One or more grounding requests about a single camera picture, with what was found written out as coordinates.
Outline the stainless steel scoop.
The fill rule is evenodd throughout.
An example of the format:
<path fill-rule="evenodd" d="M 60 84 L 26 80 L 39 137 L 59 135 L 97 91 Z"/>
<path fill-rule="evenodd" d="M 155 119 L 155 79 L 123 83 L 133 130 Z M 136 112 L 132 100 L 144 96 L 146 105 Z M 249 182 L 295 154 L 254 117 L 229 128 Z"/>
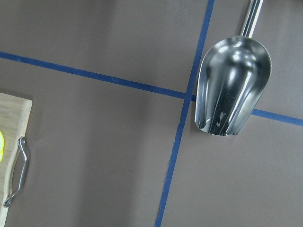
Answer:
<path fill-rule="evenodd" d="M 271 58 L 265 46 L 252 38 L 262 4 L 251 0 L 239 35 L 213 45 L 202 60 L 195 109 L 195 124 L 202 132 L 239 134 L 264 92 Z"/>

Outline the bamboo cutting board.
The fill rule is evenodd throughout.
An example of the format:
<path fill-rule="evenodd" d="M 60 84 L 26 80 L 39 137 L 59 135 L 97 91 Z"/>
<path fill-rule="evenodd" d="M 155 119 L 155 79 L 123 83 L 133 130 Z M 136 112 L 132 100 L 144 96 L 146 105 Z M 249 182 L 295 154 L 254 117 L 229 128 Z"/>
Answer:
<path fill-rule="evenodd" d="M 0 225 L 5 226 L 9 206 L 24 188 L 29 166 L 26 149 L 26 129 L 32 101 L 8 94 L 0 94 L 0 131 L 5 145 L 0 162 Z M 17 189 L 12 191 L 12 178 L 18 156 L 23 157 L 23 167 Z"/>

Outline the lemon slice lower front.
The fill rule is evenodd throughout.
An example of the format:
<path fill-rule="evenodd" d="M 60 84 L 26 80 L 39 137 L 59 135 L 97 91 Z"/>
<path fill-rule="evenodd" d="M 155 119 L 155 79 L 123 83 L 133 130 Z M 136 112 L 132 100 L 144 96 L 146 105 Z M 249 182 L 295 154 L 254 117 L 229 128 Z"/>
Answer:
<path fill-rule="evenodd" d="M 4 150 L 5 140 L 2 132 L 0 131 L 0 162 L 3 159 L 3 150 Z"/>

